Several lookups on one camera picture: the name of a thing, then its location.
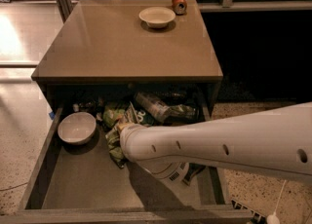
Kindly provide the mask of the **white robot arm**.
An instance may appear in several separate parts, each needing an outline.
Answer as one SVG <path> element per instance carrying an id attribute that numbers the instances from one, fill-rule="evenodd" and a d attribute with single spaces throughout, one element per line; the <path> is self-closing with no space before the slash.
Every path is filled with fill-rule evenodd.
<path id="1" fill-rule="evenodd" d="M 312 183 L 312 103 L 177 127 L 123 127 L 126 158 L 170 190 L 179 188 L 182 164 Z"/>

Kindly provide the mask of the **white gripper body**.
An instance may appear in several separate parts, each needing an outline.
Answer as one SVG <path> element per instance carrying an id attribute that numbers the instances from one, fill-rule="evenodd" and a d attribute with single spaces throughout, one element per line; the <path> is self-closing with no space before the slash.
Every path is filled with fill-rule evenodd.
<path id="1" fill-rule="evenodd" d="M 120 133 L 120 144 L 123 154 L 131 162 L 143 161 L 146 147 L 141 137 L 146 127 L 139 124 L 126 124 Z"/>

